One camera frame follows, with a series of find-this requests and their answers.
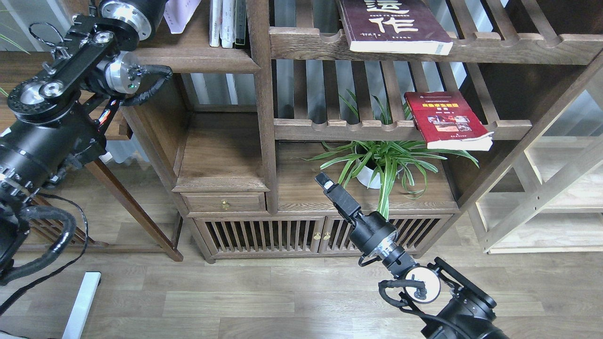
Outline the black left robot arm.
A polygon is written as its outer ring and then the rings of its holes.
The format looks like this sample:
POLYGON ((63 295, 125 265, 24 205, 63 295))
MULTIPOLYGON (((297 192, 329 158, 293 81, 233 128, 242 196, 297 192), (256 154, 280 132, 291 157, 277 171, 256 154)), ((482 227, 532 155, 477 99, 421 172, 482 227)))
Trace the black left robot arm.
POLYGON ((16 122, 1 135, 1 285, 52 264, 77 230, 72 214, 33 205, 42 187, 58 184, 67 164, 78 167, 106 152, 105 133, 121 106, 141 105, 173 72, 166 65, 141 64, 134 50, 153 37, 164 0, 89 2, 58 43, 52 64, 7 97, 16 122), (41 257, 14 266, 32 219, 60 221, 63 230, 41 257))

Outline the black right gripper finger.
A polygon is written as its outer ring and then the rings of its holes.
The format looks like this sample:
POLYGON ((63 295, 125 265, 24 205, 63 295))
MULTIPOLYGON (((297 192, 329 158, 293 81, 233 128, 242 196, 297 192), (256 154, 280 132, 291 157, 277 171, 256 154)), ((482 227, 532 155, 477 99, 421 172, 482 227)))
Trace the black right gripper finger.
POLYGON ((315 181, 325 192, 330 192, 336 186, 336 183, 325 172, 318 173, 315 176, 315 181))

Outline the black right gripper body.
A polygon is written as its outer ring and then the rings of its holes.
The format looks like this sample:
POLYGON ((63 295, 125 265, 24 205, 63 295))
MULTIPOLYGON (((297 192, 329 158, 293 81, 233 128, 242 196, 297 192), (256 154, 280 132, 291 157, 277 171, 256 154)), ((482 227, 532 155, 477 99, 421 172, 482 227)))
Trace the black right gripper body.
POLYGON ((387 257, 394 251, 397 231, 379 212, 364 215, 358 202, 337 183, 327 183, 327 197, 347 223, 353 225, 350 240, 364 255, 387 257))

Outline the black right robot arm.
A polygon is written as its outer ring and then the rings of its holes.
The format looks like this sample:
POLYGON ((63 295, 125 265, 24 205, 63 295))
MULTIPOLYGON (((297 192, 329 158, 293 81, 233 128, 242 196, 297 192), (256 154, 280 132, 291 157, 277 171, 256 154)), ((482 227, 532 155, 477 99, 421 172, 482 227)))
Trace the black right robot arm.
POLYGON ((418 264, 396 243, 397 229, 379 212, 364 214, 349 193, 321 172, 315 177, 323 193, 352 230, 351 242, 362 251, 360 266, 381 262, 393 279, 378 283, 386 303, 425 322, 427 339, 504 339, 493 324, 496 302, 441 258, 418 264))

